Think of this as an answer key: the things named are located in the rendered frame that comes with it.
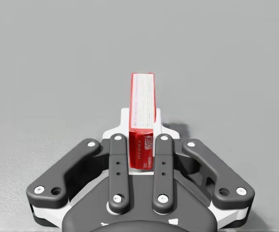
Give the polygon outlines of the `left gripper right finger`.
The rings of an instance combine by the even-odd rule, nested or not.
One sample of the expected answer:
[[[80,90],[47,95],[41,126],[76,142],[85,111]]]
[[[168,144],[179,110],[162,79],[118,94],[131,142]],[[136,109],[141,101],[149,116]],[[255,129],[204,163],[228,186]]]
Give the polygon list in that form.
[[[161,111],[156,110],[154,132],[153,208],[167,214],[177,199],[174,193],[174,172],[189,182],[201,175],[196,187],[220,210],[249,210],[254,189],[222,159],[198,139],[180,140],[178,132],[161,122]]]

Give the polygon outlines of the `red carton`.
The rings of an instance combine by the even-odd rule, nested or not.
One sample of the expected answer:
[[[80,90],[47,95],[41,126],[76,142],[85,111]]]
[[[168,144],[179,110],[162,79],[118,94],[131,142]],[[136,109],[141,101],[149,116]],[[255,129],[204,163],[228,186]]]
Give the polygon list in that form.
[[[129,112],[130,167],[153,168],[153,125],[156,120],[153,73],[133,73]]]

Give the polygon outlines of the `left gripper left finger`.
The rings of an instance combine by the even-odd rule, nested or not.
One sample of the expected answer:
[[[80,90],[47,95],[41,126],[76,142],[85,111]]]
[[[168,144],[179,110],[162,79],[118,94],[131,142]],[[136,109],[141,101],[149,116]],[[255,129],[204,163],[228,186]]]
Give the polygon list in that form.
[[[82,140],[28,186],[29,204],[34,208],[60,209],[107,170],[109,208],[116,214],[127,212],[130,208],[128,127],[129,109],[123,108],[120,125],[104,132],[101,142],[92,138]]]

